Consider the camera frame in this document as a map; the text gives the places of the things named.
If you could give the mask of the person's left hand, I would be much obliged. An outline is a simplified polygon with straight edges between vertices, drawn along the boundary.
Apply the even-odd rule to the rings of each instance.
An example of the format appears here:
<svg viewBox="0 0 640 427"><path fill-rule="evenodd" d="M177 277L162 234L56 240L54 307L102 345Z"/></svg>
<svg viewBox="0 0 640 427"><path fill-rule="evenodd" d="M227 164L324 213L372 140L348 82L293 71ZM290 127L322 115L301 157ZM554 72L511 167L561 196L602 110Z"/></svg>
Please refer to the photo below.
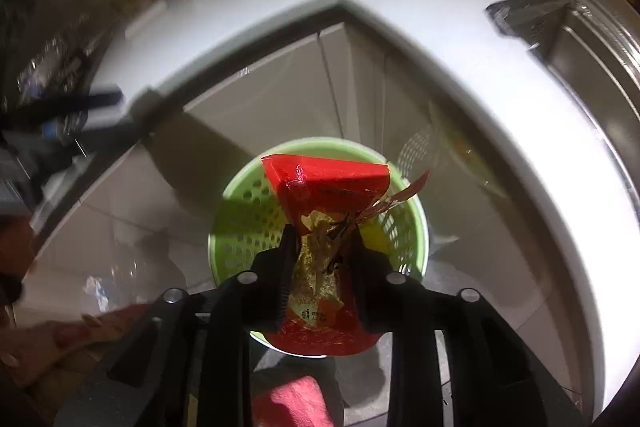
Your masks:
<svg viewBox="0 0 640 427"><path fill-rule="evenodd" d="M119 340L149 310L146 303L139 303L98 317L84 314L74 321L12 325L6 309L23 295L24 276L35 259L31 241L28 219L1 219L1 367L20 388L33 384L75 351Z"/></svg>

